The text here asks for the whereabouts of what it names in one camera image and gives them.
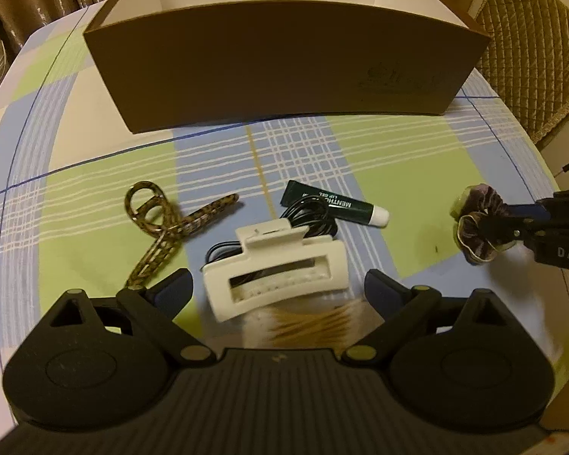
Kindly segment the dark purple velvet scrunchie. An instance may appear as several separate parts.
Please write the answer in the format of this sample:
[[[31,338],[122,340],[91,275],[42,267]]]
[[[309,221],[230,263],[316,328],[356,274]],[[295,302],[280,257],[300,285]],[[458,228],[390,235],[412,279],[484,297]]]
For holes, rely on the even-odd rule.
[[[506,207],[500,194],[486,184],[468,186],[454,201],[450,210],[455,221],[454,237],[468,263],[483,265],[513,248],[514,240],[504,242],[487,229],[487,224],[503,215]]]

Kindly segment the white hair claw clip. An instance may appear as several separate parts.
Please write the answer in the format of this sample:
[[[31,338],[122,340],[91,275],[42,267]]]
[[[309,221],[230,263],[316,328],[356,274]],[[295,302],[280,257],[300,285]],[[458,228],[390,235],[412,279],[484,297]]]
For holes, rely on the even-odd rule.
[[[254,309],[349,285],[345,245],[285,218],[238,228],[241,252],[205,264],[204,288],[222,323]]]

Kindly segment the green lip gel tube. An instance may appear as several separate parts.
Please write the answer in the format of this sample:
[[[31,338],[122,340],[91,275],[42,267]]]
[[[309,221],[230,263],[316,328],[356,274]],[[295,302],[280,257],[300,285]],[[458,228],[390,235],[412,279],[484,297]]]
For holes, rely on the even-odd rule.
[[[329,213],[337,219],[378,228],[384,228],[390,223],[390,212],[383,207],[295,180],[286,184],[280,205],[290,209],[308,196],[321,198],[329,207]]]

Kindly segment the checked tablecloth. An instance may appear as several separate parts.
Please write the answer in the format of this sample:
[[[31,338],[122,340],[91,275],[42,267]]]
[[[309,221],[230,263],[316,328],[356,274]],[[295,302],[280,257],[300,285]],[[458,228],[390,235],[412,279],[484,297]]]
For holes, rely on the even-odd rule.
[[[176,321],[215,349],[244,347],[242,316],[215,319],[200,273],[205,253],[239,227],[278,217],[286,183],[297,180],[390,212],[384,229],[340,224],[351,285],[314,296],[362,298],[372,268],[449,296],[487,288],[549,356],[557,383],[569,379],[569,271],[537,264],[522,245],[473,266],[454,240],[450,210],[468,186],[488,184],[509,203],[557,190],[480,74],[442,116],[299,117],[133,135],[83,38],[94,14],[87,7],[33,33],[0,87],[0,439],[14,424],[3,368],[42,314],[70,288],[116,294],[150,246],[123,204],[141,180],[185,213],[240,197],[169,262],[194,277]]]

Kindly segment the quilted gold chair cushion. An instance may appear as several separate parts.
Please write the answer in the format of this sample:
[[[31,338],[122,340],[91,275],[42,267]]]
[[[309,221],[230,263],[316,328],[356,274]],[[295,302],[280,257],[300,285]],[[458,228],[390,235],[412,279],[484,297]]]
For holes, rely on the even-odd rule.
[[[536,145],[569,120],[569,9],[560,0],[484,0],[491,37],[477,70]]]

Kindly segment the brown cardboard box white inside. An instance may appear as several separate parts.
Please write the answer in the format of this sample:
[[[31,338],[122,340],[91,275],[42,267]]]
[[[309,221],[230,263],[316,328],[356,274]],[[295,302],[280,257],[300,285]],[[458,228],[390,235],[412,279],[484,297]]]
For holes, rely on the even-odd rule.
[[[133,133],[440,115],[489,43],[447,0],[108,0],[84,38]]]

